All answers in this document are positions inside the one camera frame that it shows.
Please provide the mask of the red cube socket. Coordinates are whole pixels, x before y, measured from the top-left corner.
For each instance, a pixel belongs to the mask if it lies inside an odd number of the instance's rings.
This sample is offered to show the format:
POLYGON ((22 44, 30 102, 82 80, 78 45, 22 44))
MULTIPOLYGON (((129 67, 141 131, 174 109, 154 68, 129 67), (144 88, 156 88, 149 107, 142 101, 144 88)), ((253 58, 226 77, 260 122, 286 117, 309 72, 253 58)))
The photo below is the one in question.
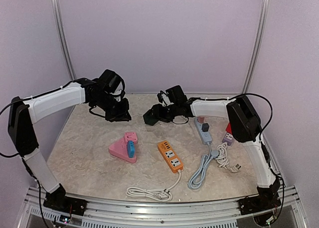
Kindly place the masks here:
POLYGON ((227 127, 226 127, 226 132, 229 133, 229 134, 232 134, 232 129, 231 129, 231 124, 228 123, 227 127))

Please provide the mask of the pink charger plug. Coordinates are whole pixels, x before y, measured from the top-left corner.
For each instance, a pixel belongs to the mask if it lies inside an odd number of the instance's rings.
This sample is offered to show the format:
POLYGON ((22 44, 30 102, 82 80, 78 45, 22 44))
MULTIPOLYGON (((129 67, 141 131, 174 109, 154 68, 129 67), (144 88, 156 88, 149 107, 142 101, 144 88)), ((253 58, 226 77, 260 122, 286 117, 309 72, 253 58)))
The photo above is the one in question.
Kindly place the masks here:
POLYGON ((205 117, 204 117, 204 116, 198 116, 198 117, 197 117, 197 121, 198 121, 199 123, 205 123, 205 117))

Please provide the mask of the purple power strip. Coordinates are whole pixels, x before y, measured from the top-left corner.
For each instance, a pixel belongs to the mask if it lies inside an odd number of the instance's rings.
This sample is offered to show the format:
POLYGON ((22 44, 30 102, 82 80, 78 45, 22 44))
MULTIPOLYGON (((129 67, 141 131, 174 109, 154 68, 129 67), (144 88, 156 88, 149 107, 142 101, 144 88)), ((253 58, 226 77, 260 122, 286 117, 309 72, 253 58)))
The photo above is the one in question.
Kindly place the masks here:
POLYGON ((222 143, 227 143, 228 146, 232 146, 234 143, 235 139, 232 134, 226 132, 223 139, 222 143))

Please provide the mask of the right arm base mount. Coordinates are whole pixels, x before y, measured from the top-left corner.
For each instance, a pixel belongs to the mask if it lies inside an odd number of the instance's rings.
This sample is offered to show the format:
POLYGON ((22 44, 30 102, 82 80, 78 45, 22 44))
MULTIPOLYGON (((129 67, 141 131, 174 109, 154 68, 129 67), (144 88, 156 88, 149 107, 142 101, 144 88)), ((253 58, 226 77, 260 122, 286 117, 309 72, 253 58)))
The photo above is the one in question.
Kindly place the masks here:
POLYGON ((258 195, 245 197, 238 200, 241 215, 262 212, 281 205, 278 194, 279 186, 272 185, 269 188, 257 187, 258 195))

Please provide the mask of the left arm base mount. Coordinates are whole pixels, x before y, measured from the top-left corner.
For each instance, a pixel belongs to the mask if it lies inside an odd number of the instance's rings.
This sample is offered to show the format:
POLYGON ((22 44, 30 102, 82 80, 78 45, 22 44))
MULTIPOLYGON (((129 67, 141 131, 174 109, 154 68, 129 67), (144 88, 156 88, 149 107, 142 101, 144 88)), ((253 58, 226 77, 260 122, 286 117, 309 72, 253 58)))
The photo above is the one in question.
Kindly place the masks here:
POLYGON ((70 215, 84 216, 87 201, 84 199, 69 197, 65 189, 60 186, 53 193, 46 192, 43 205, 55 211, 68 213, 70 215))

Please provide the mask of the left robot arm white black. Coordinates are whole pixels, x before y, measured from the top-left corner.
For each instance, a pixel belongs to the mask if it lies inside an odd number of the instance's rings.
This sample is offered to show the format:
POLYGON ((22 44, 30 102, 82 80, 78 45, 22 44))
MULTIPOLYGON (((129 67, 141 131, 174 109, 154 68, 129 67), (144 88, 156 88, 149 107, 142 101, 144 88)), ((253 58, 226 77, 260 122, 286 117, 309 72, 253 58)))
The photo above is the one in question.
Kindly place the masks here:
POLYGON ((63 186, 50 171, 39 149, 33 126, 45 117, 73 106, 88 104, 99 107, 109 122, 130 121, 129 101, 125 98, 123 78, 111 70, 93 80, 81 78, 55 90, 28 98, 15 97, 7 105, 8 133, 31 177, 42 186, 58 210, 66 210, 70 200, 63 186))

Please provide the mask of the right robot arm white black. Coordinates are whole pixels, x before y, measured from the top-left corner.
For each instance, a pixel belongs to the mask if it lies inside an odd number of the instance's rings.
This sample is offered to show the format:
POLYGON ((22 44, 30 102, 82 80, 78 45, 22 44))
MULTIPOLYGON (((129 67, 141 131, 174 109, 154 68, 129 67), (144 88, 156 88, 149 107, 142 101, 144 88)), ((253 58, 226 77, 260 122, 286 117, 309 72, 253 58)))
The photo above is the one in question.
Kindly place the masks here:
POLYGON ((245 147, 257 176, 258 196, 255 206, 265 210, 274 200, 280 181, 270 164, 270 155, 264 145, 261 119, 251 104, 247 94, 231 99, 182 98, 171 99, 170 105, 155 104, 143 118, 148 125, 158 121, 172 122, 177 116, 189 117, 226 117, 231 133, 237 142, 245 147))

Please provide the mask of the light blue power strip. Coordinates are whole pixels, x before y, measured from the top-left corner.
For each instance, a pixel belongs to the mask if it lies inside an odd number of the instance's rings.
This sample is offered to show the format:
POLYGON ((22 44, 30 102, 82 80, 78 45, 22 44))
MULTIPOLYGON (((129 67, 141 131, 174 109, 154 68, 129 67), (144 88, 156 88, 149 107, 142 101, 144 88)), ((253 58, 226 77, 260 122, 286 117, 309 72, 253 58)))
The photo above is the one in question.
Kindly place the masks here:
POLYGON ((198 134, 199 134, 199 136, 200 136, 200 138, 201 138, 202 143, 203 143, 204 145, 209 145, 209 144, 211 144, 211 143, 212 143, 212 137, 211 137, 210 132, 209 132, 209 131, 208 131, 208 132, 203 132, 203 131, 201 130, 201 125, 202 125, 202 123, 199 123, 199 122, 197 121, 197 117, 194 119, 194 124, 195 124, 195 127, 196 127, 196 129, 197 129, 197 132, 198 132, 198 134))

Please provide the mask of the orange power strip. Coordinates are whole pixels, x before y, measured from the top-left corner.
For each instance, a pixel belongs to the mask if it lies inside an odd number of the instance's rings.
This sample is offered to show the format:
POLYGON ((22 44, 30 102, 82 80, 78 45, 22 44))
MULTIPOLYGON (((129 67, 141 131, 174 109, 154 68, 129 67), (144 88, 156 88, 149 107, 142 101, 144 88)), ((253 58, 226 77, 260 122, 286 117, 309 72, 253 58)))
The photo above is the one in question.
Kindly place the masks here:
POLYGON ((178 173, 183 170, 183 162, 173 150, 168 141, 162 141, 157 144, 158 151, 162 155, 164 161, 169 166, 172 173, 178 173))

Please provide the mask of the dark grey charger plug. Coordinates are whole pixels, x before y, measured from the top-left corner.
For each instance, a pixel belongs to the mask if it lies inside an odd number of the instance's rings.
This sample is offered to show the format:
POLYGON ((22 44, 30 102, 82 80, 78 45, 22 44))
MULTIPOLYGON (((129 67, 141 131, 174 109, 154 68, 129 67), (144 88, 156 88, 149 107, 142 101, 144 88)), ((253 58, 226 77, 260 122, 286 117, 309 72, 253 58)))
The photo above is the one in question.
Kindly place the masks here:
POLYGON ((208 123, 203 123, 203 124, 201 125, 201 130, 202 130, 203 132, 208 132, 208 131, 209 131, 209 124, 208 124, 208 123))

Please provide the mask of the dark green cube socket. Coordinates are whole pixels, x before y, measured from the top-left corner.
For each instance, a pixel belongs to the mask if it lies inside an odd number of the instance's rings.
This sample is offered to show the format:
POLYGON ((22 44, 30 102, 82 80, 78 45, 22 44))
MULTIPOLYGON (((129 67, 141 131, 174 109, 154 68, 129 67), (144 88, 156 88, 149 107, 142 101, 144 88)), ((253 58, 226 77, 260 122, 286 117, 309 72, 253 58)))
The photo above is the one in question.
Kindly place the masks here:
POLYGON ((149 109, 143 115, 144 123, 150 126, 155 125, 159 121, 159 110, 157 108, 149 109))

